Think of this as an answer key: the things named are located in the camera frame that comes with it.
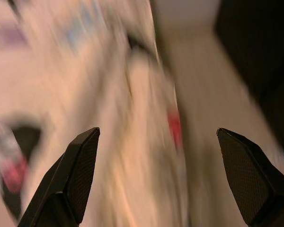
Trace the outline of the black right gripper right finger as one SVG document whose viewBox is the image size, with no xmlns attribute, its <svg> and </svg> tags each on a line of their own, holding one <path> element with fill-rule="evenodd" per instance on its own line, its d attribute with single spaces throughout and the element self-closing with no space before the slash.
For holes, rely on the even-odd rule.
<svg viewBox="0 0 284 227">
<path fill-rule="evenodd" d="M 284 227 L 284 175 L 246 137 L 219 128 L 229 187 L 249 227 Z"/>
</svg>

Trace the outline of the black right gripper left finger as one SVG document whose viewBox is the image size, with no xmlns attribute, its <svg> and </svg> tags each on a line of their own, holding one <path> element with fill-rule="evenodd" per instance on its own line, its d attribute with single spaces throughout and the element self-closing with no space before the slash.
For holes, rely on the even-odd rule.
<svg viewBox="0 0 284 227">
<path fill-rule="evenodd" d="M 42 178 L 18 226 L 78 227 L 91 190 L 100 129 L 79 134 Z"/>
</svg>

